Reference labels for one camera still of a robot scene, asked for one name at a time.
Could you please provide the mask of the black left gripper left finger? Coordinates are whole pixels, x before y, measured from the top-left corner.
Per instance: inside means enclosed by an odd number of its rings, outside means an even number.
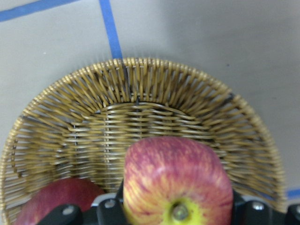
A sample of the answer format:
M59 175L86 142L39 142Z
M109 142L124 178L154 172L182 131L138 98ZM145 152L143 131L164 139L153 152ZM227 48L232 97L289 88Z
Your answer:
M63 204L53 209L41 225L123 225L123 183L117 193L97 196L89 210L83 212L74 204Z

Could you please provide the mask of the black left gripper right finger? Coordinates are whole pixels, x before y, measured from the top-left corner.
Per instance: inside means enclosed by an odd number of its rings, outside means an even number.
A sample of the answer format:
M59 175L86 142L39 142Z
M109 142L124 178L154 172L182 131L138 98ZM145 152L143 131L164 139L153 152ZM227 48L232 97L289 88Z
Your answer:
M242 196L233 191L232 225L298 225L300 205L288 206L287 212L279 212L259 198Z

